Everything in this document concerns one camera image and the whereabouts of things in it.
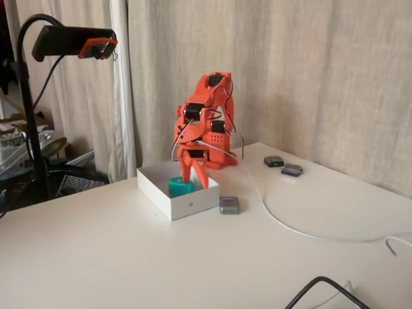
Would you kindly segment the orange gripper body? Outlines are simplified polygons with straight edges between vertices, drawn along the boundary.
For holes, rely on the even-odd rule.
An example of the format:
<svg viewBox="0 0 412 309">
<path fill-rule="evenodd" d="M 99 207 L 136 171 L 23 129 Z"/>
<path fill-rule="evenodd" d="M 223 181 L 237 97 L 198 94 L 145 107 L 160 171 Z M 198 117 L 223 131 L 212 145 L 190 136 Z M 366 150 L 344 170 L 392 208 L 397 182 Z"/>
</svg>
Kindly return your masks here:
<svg viewBox="0 0 412 309">
<path fill-rule="evenodd" d="M 207 148 L 200 144 L 182 144 L 179 146 L 179 159 L 187 166 L 195 162 L 204 164 L 207 161 Z"/>
</svg>

